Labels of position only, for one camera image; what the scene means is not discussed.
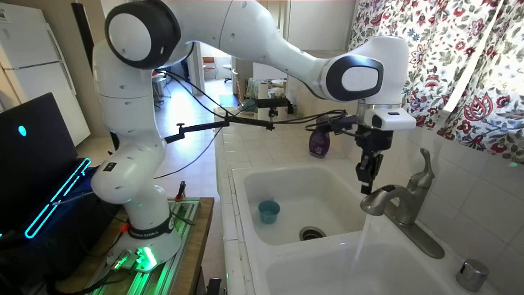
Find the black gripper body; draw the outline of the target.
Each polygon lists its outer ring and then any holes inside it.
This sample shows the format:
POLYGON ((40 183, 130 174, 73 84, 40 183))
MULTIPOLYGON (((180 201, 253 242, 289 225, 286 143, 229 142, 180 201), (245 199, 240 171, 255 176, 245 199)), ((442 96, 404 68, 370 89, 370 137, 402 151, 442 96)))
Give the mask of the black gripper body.
POLYGON ((392 133, 373 130, 366 127, 356 129, 355 143, 361 150, 363 156, 373 158, 374 155, 391 148, 392 133))

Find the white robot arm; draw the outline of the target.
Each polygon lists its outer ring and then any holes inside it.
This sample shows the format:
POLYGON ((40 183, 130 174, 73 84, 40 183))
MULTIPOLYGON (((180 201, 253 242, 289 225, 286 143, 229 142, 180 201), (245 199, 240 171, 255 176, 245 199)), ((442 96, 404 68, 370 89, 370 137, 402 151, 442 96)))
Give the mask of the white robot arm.
POLYGON ((181 251, 165 191, 155 184, 166 140, 157 127, 152 73, 189 56, 203 43, 229 56, 271 66, 317 99, 370 109, 358 125, 373 133, 410 130, 402 109, 407 47, 374 37, 335 58, 314 58, 284 42, 257 0, 127 0, 104 17, 104 38, 93 48, 93 81, 114 153, 101 163, 91 189, 127 215, 127 230, 106 263, 148 273, 181 251))

